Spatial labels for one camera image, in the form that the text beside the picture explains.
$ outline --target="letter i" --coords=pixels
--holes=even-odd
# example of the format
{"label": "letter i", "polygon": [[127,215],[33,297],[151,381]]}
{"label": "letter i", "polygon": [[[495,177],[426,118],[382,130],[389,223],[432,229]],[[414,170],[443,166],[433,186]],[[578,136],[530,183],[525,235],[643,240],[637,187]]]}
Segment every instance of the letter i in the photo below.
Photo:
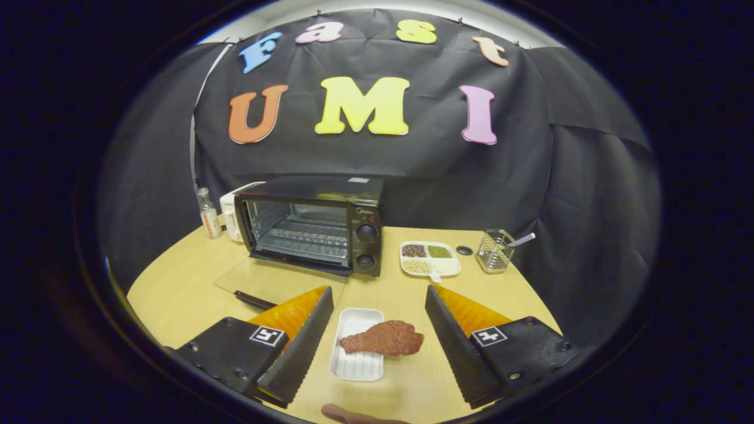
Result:
{"label": "letter i", "polygon": [[497,143],[498,138],[492,132],[492,112],[489,106],[495,95],[489,90],[473,85],[462,85],[458,88],[466,94],[468,105],[468,124],[461,132],[463,138],[472,143]]}

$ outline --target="letter m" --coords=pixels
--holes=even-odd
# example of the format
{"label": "letter m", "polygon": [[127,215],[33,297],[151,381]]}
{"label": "letter m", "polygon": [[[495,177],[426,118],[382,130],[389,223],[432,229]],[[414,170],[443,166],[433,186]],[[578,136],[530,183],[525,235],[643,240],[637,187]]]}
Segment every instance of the letter m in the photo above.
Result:
{"label": "letter m", "polygon": [[354,80],[346,76],[325,79],[322,87],[327,89],[327,96],[322,122],[314,126],[317,133],[343,132],[345,124],[340,121],[341,109],[354,132],[361,131],[372,111],[375,118],[368,128],[374,134],[404,135],[409,132],[409,126],[403,122],[403,92],[409,87],[406,79],[380,78],[366,96]]}

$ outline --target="metal utensil holder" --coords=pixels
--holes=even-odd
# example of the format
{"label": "metal utensil holder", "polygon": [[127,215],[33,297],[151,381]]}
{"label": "metal utensil holder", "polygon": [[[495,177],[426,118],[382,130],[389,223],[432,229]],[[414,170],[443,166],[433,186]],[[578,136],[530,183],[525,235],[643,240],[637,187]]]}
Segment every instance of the metal utensil holder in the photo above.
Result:
{"label": "metal utensil holder", "polygon": [[482,270],[488,274],[498,274],[505,271],[513,256],[513,247],[507,244],[515,240],[501,229],[487,229],[484,231],[482,243],[477,251],[477,262]]}

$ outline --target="fried chicken piece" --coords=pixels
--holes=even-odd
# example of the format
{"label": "fried chicken piece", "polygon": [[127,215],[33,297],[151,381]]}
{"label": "fried chicken piece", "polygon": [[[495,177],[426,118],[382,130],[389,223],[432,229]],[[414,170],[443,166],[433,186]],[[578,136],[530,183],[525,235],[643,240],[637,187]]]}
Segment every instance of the fried chicken piece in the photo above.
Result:
{"label": "fried chicken piece", "polygon": [[340,339],[345,353],[375,352],[381,355],[413,355],[421,348],[424,335],[403,321],[385,321],[363,333]]}

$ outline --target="wooden table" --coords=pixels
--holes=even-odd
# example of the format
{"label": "wooden table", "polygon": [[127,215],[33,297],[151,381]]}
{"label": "wooden table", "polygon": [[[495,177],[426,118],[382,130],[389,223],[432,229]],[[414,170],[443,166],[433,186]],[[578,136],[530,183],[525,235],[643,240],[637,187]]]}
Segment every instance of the wooden table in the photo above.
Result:
{"label": "wooden table", "polygon": [[[481,231],[386,227],[379,277],[337,278],[248,257],[242,244],[227,234],[210,240],[202,228],[166,250],[134,282],[127,298],[141,321],[163,345],[179,348],[226,316],[248,320],[260,310],[237,300],[217,284],[273,303],[282,303],[323,284],[333,288],[335,310],[330,317],[309,372],[296,399],[284,413],[312,422],[332,424],[320,409],[328,403],[385,419],[413,424],[466,416],[472,409],[458,385],[424,308],[429,278],[412,277],[400,268],[398,247],[403,241],[438,241],[476,250]],[[474,256],[458,255],[460,274],[442,285],[508,318],[535,316],[560,332],[553,316],[513,264],[502,274],[488,275]],[[370,383],[333,376],[333,353],[341,311],[378,309],[385,320],[413,324],[425,335],[416,355],[385,357],[384,376]]]}

